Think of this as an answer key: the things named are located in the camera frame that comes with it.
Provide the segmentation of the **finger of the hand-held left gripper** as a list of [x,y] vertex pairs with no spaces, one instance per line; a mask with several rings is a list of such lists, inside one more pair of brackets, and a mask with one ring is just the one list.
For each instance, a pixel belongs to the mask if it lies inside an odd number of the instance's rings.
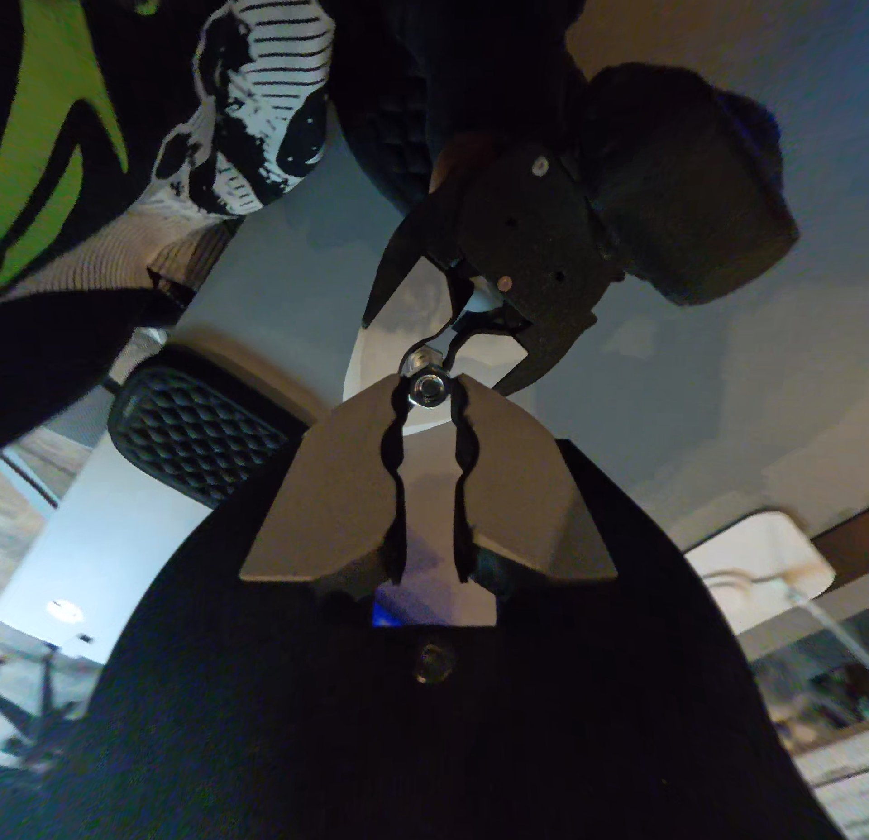
[[389,375],[402,374],[407,355],[440,334],[452,316],[445,274],[420,257],[375,318],[359,329],[342,400],[352,399]]
[[[527,351],[513,337],[474,334],[459,347],[449,374],[452,377],[465,374],[492,388],[526,357]],[[425,432],[449,422],[450,397],[432,408],[412,405],[404,425],[404,435]]]

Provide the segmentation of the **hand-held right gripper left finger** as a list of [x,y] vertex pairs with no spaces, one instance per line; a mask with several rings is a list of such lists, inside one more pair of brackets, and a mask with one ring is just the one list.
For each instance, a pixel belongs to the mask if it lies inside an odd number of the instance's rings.
[[305,433],[240,571],[249,583],[399,584],[407,564],[403,427],[391,374]]

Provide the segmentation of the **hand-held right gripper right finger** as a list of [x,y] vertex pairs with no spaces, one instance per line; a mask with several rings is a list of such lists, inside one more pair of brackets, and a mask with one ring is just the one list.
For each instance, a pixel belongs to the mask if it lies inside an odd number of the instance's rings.
[[551,433],[462,374],[452,381],[454,563],[462,582],[602,583],[617,569]]

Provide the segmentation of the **silver hex bolt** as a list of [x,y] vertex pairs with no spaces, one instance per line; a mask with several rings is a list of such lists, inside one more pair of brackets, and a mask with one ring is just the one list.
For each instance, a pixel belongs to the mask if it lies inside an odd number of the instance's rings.
[[451,396],[452,380],[447,374],[425,367],[408,379],[407,399],[411,406],[433,410]]

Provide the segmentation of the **person's left forearm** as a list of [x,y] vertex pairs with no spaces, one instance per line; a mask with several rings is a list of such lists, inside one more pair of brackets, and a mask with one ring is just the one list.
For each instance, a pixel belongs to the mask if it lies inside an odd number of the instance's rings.
[[464,136],[556,144],[583,77],[567,34],[587,0],[406,0],[434,160]]

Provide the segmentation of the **person's left hand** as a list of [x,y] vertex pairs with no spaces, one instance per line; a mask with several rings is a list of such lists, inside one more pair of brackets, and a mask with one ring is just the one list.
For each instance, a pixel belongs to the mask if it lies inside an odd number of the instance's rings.
[[429,181],[434,194],[454,173],[476,172],[500,154],[503,138],[490,132],[472,131],[455,135],[438,154]]

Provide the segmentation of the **black quilted wrist rest pad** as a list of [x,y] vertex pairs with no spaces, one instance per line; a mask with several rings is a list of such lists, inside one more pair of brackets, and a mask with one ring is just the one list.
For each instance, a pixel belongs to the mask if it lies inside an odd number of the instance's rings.
[[428,88],[403,64],[337,63],[330,94],[354,159],[380,194],[406,216],[429,193]]
[[239,379],[186,354],[136,368],[108,420],[128,463],[211,510],[307,430]]

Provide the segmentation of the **grey mesh office chair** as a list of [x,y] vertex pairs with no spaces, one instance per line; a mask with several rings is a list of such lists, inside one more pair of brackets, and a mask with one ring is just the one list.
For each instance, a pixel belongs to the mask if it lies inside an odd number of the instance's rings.
[[174,326],[138,327],[113,361],[102,381],[102,388],[116,395],[132,372],[146,359],[153,357],[167,344]]

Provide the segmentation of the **pale rectangular tray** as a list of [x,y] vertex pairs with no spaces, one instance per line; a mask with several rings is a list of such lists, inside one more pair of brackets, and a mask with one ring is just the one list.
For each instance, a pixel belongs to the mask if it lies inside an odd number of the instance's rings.
[[836,573],[783,511],[759,511],[720,530],[685,558],[730,616],[774,617],[825,592]]

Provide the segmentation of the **person's black printed shirt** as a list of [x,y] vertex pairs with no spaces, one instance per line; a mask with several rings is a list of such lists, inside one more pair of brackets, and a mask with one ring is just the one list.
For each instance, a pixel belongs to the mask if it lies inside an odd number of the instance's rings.
[[314,169],[334,31],[325,0],[2,0],[2,446]]

